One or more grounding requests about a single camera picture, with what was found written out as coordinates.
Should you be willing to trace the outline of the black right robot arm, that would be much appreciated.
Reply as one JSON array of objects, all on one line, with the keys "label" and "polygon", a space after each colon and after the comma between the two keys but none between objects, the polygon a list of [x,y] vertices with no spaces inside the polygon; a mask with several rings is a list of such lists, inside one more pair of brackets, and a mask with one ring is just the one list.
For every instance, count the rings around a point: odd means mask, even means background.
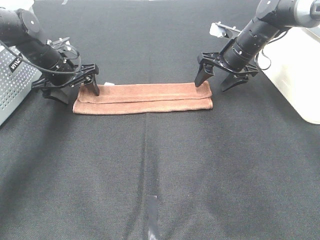
[{"label": "black right robot arm", "polygon": [[219,52],[202,52],[197,61],[199,69],[194,80],[201,86],[214,75],[217,67],[229,75],[221,83],[223,92],[248,82],[249,77],[258,73],[256,61],[259,52],[269,43],[280,39],[291,28],[314,28],[320,24],[320,2],[318,0],[262,0],[255,16],[233,37],[233,28],[217,23],[226,33],[229,41]]}]

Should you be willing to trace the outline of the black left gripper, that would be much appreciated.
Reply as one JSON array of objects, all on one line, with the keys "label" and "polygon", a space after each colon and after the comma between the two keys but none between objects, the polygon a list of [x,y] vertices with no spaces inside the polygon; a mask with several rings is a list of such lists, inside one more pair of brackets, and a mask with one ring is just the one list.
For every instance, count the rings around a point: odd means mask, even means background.
[{"label": "black left gripper", "polygon": [[75,65],[75,73],[58,71],[57,73],[43,73],[39,80],[31,84],[32,89],[41,89],[45,99],[69,104],[68,95],[61,90],[65,87],[75,87],[83,84],[89,92],[95,96],[100,95],[100,89],[96,82],[99,68],[95,63]]}]

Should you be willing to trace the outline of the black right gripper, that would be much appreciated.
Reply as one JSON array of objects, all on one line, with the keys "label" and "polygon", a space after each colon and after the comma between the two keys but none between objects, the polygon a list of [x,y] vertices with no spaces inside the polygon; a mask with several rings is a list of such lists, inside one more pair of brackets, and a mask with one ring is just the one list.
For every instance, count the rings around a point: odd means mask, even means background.
[{"label": "black right gripper", "polygon": [[229,73],[227,78],[220,84],[222,92],[247,83],[249,80],[247,76],[254,77],[259,72],[257,66],[251,63],[247,63],[240,71],[236,71],[227,65],[219,52],[201,52],[197,56],[197,62],[199,68],[194,80],[196,87],[200,87],[207,79],[214,76],[214,67]]}]

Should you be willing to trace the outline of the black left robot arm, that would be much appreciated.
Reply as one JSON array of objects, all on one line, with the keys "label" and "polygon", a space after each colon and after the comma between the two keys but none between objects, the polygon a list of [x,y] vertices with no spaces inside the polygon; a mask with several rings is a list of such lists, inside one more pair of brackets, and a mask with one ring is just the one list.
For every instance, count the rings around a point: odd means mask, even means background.
[{"label": "black left robot arm", "polygon": [[31,67],[38,69],[41,76],[32,82],[32,89],[41,90],[45,99],[68,104],[69,97],[63,91],[84,85],[89,92],[98,96],[96,75],[99,68],[95,63],[74,64],[81,60],[79,51],[69,43],[69,38],[51,41],[34,13],[22,8],[0,9],[0,44],[11,54],[15,47],[20,54],[14,56]]}]

